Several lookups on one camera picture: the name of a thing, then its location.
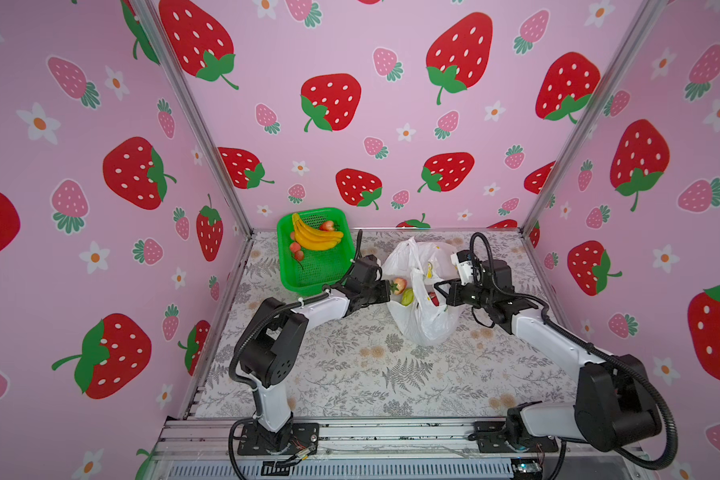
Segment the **green fake pear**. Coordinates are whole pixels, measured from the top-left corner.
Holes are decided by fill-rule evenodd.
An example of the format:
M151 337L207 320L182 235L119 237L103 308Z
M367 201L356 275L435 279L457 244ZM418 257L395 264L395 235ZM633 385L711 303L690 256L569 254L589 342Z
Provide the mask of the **green fake pear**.
M415 300L414 291L412 288L407 288L403 291L402 297L401 297L401 304L403 306L409 306L411 305Z

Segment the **white lemon print plastic bag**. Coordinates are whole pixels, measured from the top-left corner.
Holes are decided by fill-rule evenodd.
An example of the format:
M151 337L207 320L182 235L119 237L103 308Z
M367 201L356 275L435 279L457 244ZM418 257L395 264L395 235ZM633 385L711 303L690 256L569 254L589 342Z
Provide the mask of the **white lemon print plastic bag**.
M456 249L447 243L420 243L410 238L400 242L382 264L385 280L391 282L398 277L404 278L407 288L414 291L415 300L411 305L403 306L402 295L391 294L387 307L403 336L417 345L443 343L455 332L459 323L463 309L448 306L434 289L435 283L458 277L451 262L454 253ZM437 294L439 306L432 304L429 292Z

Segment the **red fake strawberry front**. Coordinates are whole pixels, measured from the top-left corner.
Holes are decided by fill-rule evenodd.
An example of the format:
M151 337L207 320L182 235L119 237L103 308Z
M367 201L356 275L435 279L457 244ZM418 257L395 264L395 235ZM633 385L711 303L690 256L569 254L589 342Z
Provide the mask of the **red fake strawberry front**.
M407 288L407 281L398 277L390 282L390 292L392 295L402 295Z

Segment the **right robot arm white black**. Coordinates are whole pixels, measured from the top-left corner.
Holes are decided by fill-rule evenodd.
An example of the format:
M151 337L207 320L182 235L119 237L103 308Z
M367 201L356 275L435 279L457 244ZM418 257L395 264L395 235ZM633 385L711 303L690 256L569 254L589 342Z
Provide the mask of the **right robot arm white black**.
M571 403L511 408L501 430L508 445L523 449L536 438L557 437L622 453L627 445L664 433L666 454L676 453L671 412L637 358L602 351L552 321L545 301L514 290L505 262L480 262L466 250L451 262L457 278L435 285L447 305L485 311L493 325L539 350L576 383Z

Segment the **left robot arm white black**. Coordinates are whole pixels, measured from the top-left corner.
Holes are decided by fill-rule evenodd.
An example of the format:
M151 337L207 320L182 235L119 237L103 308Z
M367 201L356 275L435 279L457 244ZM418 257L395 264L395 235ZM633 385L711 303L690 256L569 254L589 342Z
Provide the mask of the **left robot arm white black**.
M352 260L342 278L316 296L290 304L265 299L238 339L228 367L231 380L252 392L257 426L272 434L291 429L285 379L310 330L389 301L389 282L373 255Z

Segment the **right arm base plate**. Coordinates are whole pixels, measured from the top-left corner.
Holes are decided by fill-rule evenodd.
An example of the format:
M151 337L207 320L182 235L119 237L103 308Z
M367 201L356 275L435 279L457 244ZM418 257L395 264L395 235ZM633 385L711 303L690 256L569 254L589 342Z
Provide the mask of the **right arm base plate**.
M548 436L532 436L522 425L519 416L473 423L467 436L476 442L481 453L556 453L558 443Z

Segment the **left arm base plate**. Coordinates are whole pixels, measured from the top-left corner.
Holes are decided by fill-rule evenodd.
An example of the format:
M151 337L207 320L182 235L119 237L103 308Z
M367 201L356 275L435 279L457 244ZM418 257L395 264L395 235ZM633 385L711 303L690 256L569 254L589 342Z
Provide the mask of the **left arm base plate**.
M275 433L258 422L247 424L239 435L236 454L241 456L294 455L315 449L319 442L319 423L286 424Z

